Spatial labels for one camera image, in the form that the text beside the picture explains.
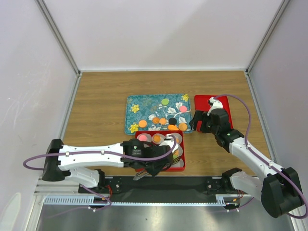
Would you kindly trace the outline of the red box lid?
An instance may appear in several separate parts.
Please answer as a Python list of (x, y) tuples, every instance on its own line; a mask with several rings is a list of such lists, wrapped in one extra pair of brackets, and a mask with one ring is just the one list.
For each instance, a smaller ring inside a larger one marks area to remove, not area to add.
[[(194, 97), (195, 110), (209, 111), (210, 104), (208, 101), (212, 97), (215, 97), (215, 95), (195, 95)], [(228, 112), (229, 122), (230, 122), (231, 128), (233, 128), (231, 111), (230, 111), (230, 106), (229, 106), (229, 101), (228, 101), (227, 96), (220, 97), (218, 100), (222, 103), (223, 108)]]

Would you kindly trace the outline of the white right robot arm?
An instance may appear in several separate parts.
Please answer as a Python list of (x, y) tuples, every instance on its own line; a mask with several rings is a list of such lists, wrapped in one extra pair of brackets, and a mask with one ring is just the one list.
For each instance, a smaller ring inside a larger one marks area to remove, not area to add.
[(271, 161), (252, 146), (245, 135), (231, 128), (225, 109), (197, 110), (189, 124), (192, 130), (212, 133), (220, 147), (241, 159), (256, 174), (254, 178), (241, 170), (229, 171), (229, 177), (221, 182), (224, 192), (241, 190), (248, 193), (259, 200), (273, 218), (308, 205), (297, 171)]

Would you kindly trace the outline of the metal tongs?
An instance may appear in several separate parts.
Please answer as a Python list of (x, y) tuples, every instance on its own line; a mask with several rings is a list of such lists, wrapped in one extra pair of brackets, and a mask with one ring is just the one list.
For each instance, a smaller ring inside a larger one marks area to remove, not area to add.
[[(170, 166), (168, 166), (168, 167), (165, 167), (165, 168), (163, 169), (163, 171), (167, 171), (169, 168), (172, 167), (172, 165), (170, 165)], [(149, 176), (149, 175), (150, 175), (150, 174), (149, 174), (146, 170), (143, 170), (143, 171), (141, 171), (141, 172), (136, 173), (136, 175), (134, 176), (133, 180), (134, 180), (134, 181), (138, 181), (138, 180), (142, 179), (143, 177), (146, 177), (146, 176)]]

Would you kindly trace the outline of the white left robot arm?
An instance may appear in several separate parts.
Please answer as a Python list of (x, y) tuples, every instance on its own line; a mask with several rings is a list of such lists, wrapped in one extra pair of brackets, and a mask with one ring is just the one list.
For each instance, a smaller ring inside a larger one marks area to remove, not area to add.
[(173, 154), (178, 148), (172, 135), (168, 135), (161, 144), (131, 139), (94, 147), (69, 146), (61, 139), (54, 139), (47, 149), (42, 180), (71, 180), (100, 193), (106, 187), (104, 173), (99, 169), (90, 170), (89, 167), (141, 169), (146, 175), (155, 177), (173, 165)]

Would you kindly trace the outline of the pink sandwich cookie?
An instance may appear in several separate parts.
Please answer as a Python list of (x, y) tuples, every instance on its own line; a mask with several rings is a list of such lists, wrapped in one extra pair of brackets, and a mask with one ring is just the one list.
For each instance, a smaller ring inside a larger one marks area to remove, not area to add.
[(187, 107), (184, 106), (184, 105), (182, 105), (182, 106), (179, 107), (179, 111), (182, 112), (182, 113), (184, 113), (184, 112), (187, 111)]
[(140, 141), (148, 141), (148, 137), (147, 137), (147, 135), (145, 135), (145, 134), (140, 134), (140, 135), (138, 136), (138, 139), (139, 139)]

